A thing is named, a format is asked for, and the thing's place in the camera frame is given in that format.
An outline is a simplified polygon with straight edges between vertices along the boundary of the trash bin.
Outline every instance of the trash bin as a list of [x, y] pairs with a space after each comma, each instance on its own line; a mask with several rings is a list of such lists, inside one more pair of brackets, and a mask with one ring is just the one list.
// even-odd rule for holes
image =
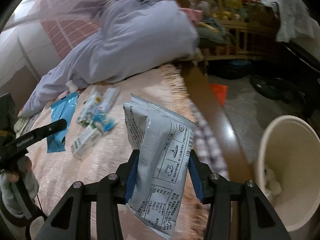
[[291, 232], [304, 226], [320, 203], [320, 140], [303, 120], [284, 115], [265, 130], [255, 167], [255, 180], [266, 192], [265, 163], [274, 171], [282, 192], [272, 205]]

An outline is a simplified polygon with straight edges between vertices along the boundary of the blue object on floor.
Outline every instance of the blue object on floor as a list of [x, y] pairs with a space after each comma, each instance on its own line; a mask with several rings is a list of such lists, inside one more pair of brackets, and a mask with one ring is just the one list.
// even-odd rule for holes
[[47, 153], [66, 151], [64, 147], [66, 141], [66, 134], [69, 129], [72, 116], [75, 112], [77, 101], [78, 93], [74, 92], [51, 105], [51, 122], [63, 118], [67, 121], [67, 128], [61, 132], [55, 133], [47, 137]]

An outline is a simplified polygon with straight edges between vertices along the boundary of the metal screw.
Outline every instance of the metal screw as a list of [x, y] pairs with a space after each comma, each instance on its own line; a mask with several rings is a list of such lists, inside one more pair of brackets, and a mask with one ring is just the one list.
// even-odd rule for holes
[[108, 175], [108, 179], [110, 179], [110, 180], [115, 180], [116, 178], [118, 178], [118, 175], [115, 173], [111, 173]]
[[212, 179], [220, 179], [220, 174], [218, 174], [218, 173], [212, 173], [211, 175], [210, 175], [210, 177], [212, 178]]
[[73, 184], [73, 187], [74, 188], [80, 188], [82, 186], [82, 183], [79, 182], [79, 181], [76, 181], [74, 184]]
[[253, 186], [254, 186], [254, 182], [253, 182], [251, 179], [247, 180], [247, 181], [246, 181], [246, 184], [247, 184], [249, 187], [253, 187]]

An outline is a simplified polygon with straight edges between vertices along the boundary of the barcode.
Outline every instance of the barcode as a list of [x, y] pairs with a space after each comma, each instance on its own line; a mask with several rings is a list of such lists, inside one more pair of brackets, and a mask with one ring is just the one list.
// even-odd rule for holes
[[190, 130], [189, 143], [188, 143], [187, 152], [186, 152], [187, 156], [190, 156], [190, 152], [191, 152], [191, 148], [192, 148], [192, 142], [193, 142], [193, 131]]

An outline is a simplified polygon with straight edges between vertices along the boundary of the gray floor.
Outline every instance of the gray floor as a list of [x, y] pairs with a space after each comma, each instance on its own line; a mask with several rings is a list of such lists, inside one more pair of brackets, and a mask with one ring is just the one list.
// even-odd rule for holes
[[249, 78], [226, 80], [209, 76], [210, 83], [228, 86], [225, 110], [250, 163], [258, 157], [260, 140], [276, 117], [297, 112], [297, 107], [258, 94]]

